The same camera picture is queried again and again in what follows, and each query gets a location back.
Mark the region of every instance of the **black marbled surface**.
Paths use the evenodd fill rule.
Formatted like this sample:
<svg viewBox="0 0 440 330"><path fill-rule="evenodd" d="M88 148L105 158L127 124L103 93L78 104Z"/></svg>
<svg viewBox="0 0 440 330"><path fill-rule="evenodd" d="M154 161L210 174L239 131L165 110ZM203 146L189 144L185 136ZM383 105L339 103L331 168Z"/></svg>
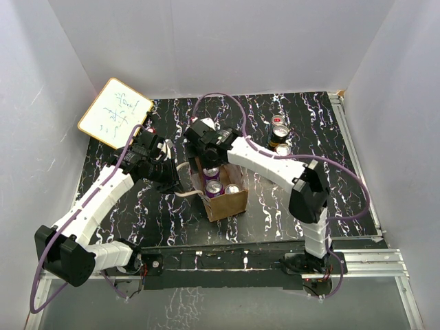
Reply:
<svg viewBox="0 0 440 330"><path fill-rule="evenodd" d="M328 157L353 170L340 128L327 93L289 93L240 96L248 113L247 132L265 145L270 119L285 116L292 128L287 143L295 154L308 153ZM181 146L183 132L190 124L197 99L156 100L154 111L145 123L157 134L170 138L177 146L177 161L186 161ZM205 99L197 114L211 117L217 127L239 127L241 112L225 98ZM91 138L85 160L78 198L97 179L100 169L113 149ZM330 215L353 215L364 205L362 191L355 182L326 165L331 187ZM184 186L189 176L181 171ZM124 237L141 246L214 244L220 242L277 241L301 239L302 229L287 210L289 196L256 173L245 171L249 186L247 212L210 223L198 196L186 199L160 195L148 181L138 182L110 211L91 243L110 242ZM331 224L332 236L355 237L377 234L371 216L357 221Z"/></svg>

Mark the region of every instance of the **floor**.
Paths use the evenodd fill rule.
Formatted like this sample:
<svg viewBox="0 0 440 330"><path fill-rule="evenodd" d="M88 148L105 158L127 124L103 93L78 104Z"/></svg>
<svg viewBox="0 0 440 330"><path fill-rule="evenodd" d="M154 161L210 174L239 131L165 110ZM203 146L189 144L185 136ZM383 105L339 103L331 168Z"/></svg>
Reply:
<svg viewBox="0 0 440 330"><path fill-rule="evenodd" d="M239 100L249 113L248 132L254 141L264 145L270 118L282 114L292 128L288 143L294 153L323 155L353 170L327 93L241 96ZM146 123L174 142L179 163L186 160L180 146L195 101L156 100ZM200 109L199 117L210 116L216 125L240 125L239 110L224 98L209 98ZM98 177L111 152L104 144L90 141L77 198ZM364 202L359 187L334 168L327 169L330 215L356 213ZM102 222L91 243L123 237L149 249L256 241L299 240L296 244L303 244L301 227L286 209L287 195L250 171L245 180L250 190L247 212L218 223L208 221L198 197L159 195L147 181L138 182ZM188 177L182 181L189 185ZM374 237L380 234L376 228L371 214L350 223L332 223L335 249L386 249L386 243ZM131 286L139 281L133 279L119 283L118 288L123 290L126 285L129 292L135 291ZM52 280L50 293L60 284L60 280ZM408 322L402 289L393 276L349 276L338 294L324 303L296 292L301 291L176 288L142 291L125 304L115 300L115 292L101 276L95 276L79 288L68 286L45 309L38 329L421 329Z"/></svg>
<svg viewBox="0 0 440 330"><path fill-rule="evenodd" d="M155 100L154 111L146 122L146 126L154 127L157 134L174 142L179 163L186 161L181 147L184 143L182 133L190 123L196 100ZM265 145L270 119L281 114L291 128L287 143L293 153L325 156L353 171L347 145L326 92L240 96L239 100L249 114L247 132L255 142ZM197 115L211 117L217 127L238 128L242 120L237 106L223 97L207 98ZM96 180L112 150L91 139L78 198ZM360 188L338 170L327 166L326 170L331 187L330 215L352 215L360 210L364 203ZM189 176L183 174L181 180L189 189ZM288 194L249 170L245 171L245 182L250 191L247 211L210 223L199 197L182 199L160 195L149 182L139 181L102 222L92 243L110 242L120 237L141 246L301 239L301 226L287 210ZM331 231L333 237L377 234L371 215L350 222L334 222Z"/></svg>

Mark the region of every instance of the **white wall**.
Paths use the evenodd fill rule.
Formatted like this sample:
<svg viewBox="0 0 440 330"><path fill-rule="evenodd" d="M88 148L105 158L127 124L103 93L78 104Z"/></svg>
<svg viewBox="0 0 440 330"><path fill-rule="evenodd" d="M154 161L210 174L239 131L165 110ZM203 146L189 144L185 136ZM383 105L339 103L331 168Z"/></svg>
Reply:
<svg viewBox="0 0 440 330"><path fill-rule="evenodd" d="M46 0L2 1L0 32L0 328L22 329L34 233L71 205L95 91Z"/></svg>
<svg viewBox="0 0 440 330"><path fill-rule="evenodd" d="M394 0L49 0L94 87L345 89Z"/></svg>
<svg viewBox="0 0 440 330"><path fill-rule="evenodd" d="M440 329L440 5L398 0L346 93L349 128L386 238L427 329Z"/></svg>

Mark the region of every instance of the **silver can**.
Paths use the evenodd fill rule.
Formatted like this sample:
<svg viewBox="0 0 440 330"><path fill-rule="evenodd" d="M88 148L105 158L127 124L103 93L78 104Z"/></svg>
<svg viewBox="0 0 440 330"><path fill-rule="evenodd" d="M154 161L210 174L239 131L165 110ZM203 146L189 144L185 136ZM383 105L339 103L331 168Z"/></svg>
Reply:
<svg viewBox="0 0 440 330"><path fill-rule="evenodd" d="M275 126L269 140L269 149L275 150L276 146L279 144L284 144L289 135L289 129L287 126L278 125Z"/></svg>
<svg viewBox="0 0 440 330"><path fill-rule="evenodd" d="M206 181L218 180L220 178L220 171L218 167L203 169L203 177Z"/></svg>
<svg viewBox="0 0 440 330"><path fill-rule="evenodd" d="M280 156L289 156L292 153L292 150L286 143L282 143L276 146L275 151Z"/></svg>
<svg viewBox="0 0 440 330"><path fill-rule="evenodd" d="M274 127L280 125L286 125L286 121L284 120L284 117L281 115L274 115L270 120L270 127L268 132L269 136L267 137L267 143L270 142L270 136L272 135L272 131L274 130Z"/></svg>
<svg viewBox="0 0 440 330"><path fill-rule="evenodd" d="M214 198L225 193L225 188L219 180L210 180L206 182L205 186L206 196Z"/></svg>
<svg viewBox="0 0 440 330"><path fill-rule="evenodd" d="M275 115L274 117L272 117L272 119L270 120L270 124L272 126L272 128L274 126L278 126L278 125L286 125L286 121L284 120L284 117L281 115Z"/></svg>
<svg viewBox="0 0 440 330"><path fill-rule="evenodd" d="M232 195L237 194L240 191L240 188L236 184L228 184L225 188L225 194Z"/></svg>

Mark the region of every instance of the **metal frame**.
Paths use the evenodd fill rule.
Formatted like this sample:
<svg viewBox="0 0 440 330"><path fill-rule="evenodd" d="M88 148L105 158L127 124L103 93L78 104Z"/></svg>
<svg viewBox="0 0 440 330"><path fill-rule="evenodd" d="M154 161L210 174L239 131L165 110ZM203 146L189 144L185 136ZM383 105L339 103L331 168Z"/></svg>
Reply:
<svg viewBox="0 0 440 330"><path fill-rule="evenodd" d="M52 279L42 278L38 284L38 289L35 295L35 307L39 308L42 303L44 303L49 295L50 285L52 284ZM41 318L43 317L44 311L38 314L31 314L27 317L27 322L25 324L24 330L37 330L40 327Z"/></svg>
<svg viewBox="0 0 440 330"><path fill-rule="evenodd" d="M335 93L327 93L329 95L330 103L333 108L333 112L335 113L336 120L338 121L342 137L344 138L347 150L349 152L351 161L353 162L353 167L355 169L355 172L358 177L362 180L362 182L366 186L364 172L361 169L358 154L356 153L353 140L351 139L349 127L347 125L347 121L345 119L345 111L344 111L344 105L341 102L341 99L339 96ZM377 213L375 210L375 207L373 205L373 202L370 203L370 211L371 215L373 216L373 221L377 230L377 235L381 236L382 231L380 230L380 223L379 219L377 218Z"/></svg>
<svg viewBox="0 0 440 330"><path fill-rule="evenodd" d="M417 308L408 277L396 276L395 279L411 329L424 330L424 324L421 320L419 309Z"/></svg>
<svg viewBox="0 0 440 330"><path fill-rule="evenodd" d="M350 158L353 162L353 167L356 174L365 183L364 174L362 172L358 156L355 152L353 141L351 139L347 121L345 120L344 107L340 98L333 93L328 93L333 112L335 113L336 120L340 126L342 136L349 151ZM373 204L370 207L371 214L373 216L374 224L377 229L377 236L371 237L372 239L383 239L382 231L380 230L380 223L377 218L377 213ZM347 237L347 239L357 239L354 237ZM361 250L336 250L343 252L346 260L346 266L348 273L344 277L394 277L396 280L397 288L400 292L401 300L406 311L406 315L412 330L424 330L423 322L421 320L419 310L417 308L413 292L410 288L408 281L408 271L406 269L402 254L398 249L361 249ZM307 274L303 275L303 278L316 278L322 275ZM331 275L332 278L339 277L338 274ZM126 280L139 280L139 276L110 276L115 281ZM36 293L36 304L40 305L42 301L45 301L49 293L52 279L57 277L48 272L41 274L40 285ZM92 274L90 280L102 281L104 278L100 274ZM38 329L43 312L39 314L30 314L25 326L25 330Z"/></svg>

